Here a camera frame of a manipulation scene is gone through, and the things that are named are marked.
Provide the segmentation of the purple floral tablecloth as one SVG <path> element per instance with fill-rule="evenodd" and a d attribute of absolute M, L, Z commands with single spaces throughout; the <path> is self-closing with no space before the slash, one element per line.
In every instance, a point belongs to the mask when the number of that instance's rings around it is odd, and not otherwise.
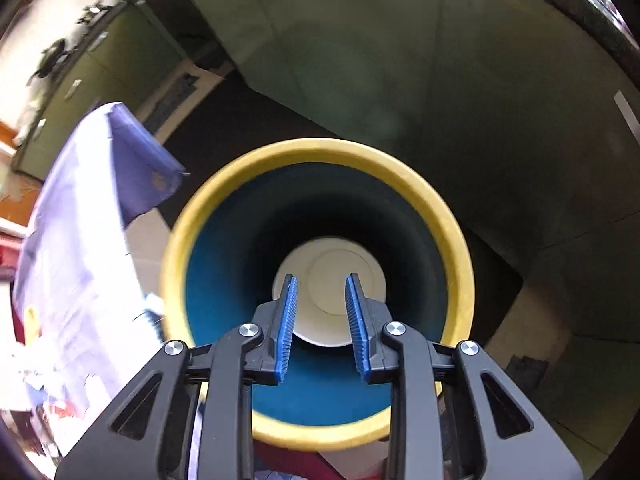
<path fill-rule="evenodd" d="M 157 352 L 126 229 L 185 174 L 116 102 L 81 119 L 44 181 L 13 302 L 37 325 L 27 365 L 63 454 Z"/>

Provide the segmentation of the black wok pan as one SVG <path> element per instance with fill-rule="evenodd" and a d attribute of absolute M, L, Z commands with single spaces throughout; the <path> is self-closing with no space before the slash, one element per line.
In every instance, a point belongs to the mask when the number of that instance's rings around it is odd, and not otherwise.
<path fill-rule="evenodd" d="M 29 76 L 27 83 L 31 84 L 36 78 L 47 78 L 50 76 L 58 64 L 64 61 L 68 55 L 67 41 L 65 38 L 55 40 L 47 49 L 42 51 L 42 57 L 38 63 L 37 69 Z"/>

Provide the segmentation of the green kitchen cabinets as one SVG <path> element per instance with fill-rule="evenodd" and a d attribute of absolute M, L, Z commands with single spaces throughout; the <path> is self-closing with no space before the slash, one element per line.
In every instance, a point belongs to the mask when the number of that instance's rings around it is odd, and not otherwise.
<path fill-rule="evenodd" d="M 44 180 L 82 118 L 111 102 L 135 112 L 181 61 L 180 48 L 146 1 L 119 4 L 53 76 L 12 169 Z"/>

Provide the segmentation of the yellow rimmed blue trash bin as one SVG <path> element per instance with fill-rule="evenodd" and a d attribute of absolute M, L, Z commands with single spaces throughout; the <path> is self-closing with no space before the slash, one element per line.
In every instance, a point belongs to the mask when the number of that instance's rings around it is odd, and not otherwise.
<path fill-rule="evenodd" d="M 390 390 L 360 382 L 345 282 L 424 337 L 469 336 L 475 286 L 468 245 L 434 188 L 400 160 L 338 139 L 282 141 L 218 170 L 172 228 L 160 272 L 169 336 L 206 344 L 297 281 L 285 382 L 259 387 L 253 434 L 296 451 L 385 438 Z"/>

